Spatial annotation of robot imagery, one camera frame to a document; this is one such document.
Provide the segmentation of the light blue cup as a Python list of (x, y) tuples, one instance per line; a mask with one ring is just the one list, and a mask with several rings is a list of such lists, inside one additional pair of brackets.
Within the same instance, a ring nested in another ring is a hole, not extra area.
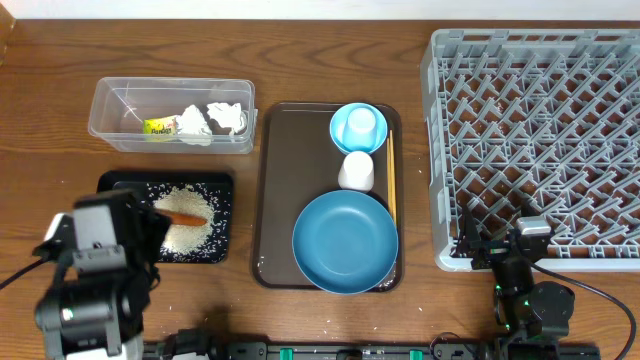
[(376, 142), (376, 118), (368, 108), (357, 108), (347, 117), (343, 144), (350, 151), (369, 152)]

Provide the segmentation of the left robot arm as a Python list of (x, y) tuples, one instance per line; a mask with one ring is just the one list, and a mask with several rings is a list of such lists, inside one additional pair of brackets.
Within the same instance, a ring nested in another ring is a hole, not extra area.
[(142, 358), (143, 312), (170, 225), (128, 189), (85, 196), (54, 216), (33, 251), (56, 265), (35, 309), (47, 358)]

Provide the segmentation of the pile of white rice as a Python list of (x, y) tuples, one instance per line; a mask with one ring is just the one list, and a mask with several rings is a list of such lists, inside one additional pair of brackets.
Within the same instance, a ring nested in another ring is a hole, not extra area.
[(199, 227), (172, 225), (161, 247), (162, 262), (222, 262), (228, 253), (232, 186), (228, 183), (163, 183), (142, 185), (144, 198), (158, 209), (202, 217)]

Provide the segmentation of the white paper napkin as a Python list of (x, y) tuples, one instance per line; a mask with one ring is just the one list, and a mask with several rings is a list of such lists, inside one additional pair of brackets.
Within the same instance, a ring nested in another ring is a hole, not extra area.
[(209, 146), (212, 142), (212, 131), (202, 112), (196, 105), (187, 107), (175, 119), (176, 136), (189, 145)]

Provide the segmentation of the light blue bowl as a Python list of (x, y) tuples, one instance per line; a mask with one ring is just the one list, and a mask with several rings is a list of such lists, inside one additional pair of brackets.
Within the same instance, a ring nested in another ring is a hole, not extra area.
[(388, 124), (385, 116), (382, 114), (380, 110), (375, 108), (373, 105), (365, 104), (365, 103), (350, 103), (340, 107), (332, 116), (330, 125), (329, 125), (329, 133), (332, 141), (336, 145), (336, 147), (344, 154), (349, 154), (354, 151), (350, 151), (342, 142), (343, 139), (343, 130), (345, 127), (345, 123), (347, 121), (347, 117), (351, 111), (357, 108), (368, 108), (371, 110), (376, 118), (376, 142), (375, 145), (370, 149), (369, 152), (365, 152), (367, 154), (373, 154), (377, 151), (385, 142), (388, 133)]

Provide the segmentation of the green yellow snack wrapper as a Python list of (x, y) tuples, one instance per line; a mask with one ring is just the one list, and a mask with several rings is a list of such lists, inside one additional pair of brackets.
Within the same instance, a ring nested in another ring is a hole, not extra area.
[(173, 136), (177, 132), (177, 115), (162, 118), (145, 119), (143, 133), (145, 135)]

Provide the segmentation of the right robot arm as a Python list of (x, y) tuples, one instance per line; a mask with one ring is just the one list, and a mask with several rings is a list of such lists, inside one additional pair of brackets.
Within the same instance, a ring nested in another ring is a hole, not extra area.
[(553, 234), (544, 217), (533, 213), (516, 221), (501, 240), (491, 240), (463, 209), (456, 251), (471, 259), (474, 270), (489, 269), (496, 281), (494, 313), (506, 334), (481, 344), (477, 359), (558, 359), (558, 340), (569, 333), (575, 294), (553, 281), (536, 282), (533, 266), (547, 255)]

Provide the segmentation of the dark blue plate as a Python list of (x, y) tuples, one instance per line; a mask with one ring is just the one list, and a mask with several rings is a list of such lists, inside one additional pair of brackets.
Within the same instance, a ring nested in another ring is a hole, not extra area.
[(303, 208), (291, 245), (296, 265), (313, 285), (353, 295), (372, 290), (393, 271), (399, 235), (389, 211), (375, 198), (336, 190)]

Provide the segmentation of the orange carrot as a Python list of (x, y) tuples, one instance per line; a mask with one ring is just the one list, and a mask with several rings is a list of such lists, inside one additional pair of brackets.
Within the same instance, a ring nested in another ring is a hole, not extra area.
[(207, 224), (207, 220), (190, 214), (183, 214), (175, 211), (157, 209), (157, 212), (168, 217), (173, 225), (199, 227)]

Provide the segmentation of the white plastic cup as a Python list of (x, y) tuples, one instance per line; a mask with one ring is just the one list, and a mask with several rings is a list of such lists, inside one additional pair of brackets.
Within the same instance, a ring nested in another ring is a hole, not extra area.
[(349, 153), (340, 168), (338, 183), (342, 189), (369, 192), (374, 185), (374, 164), (369, 154)]

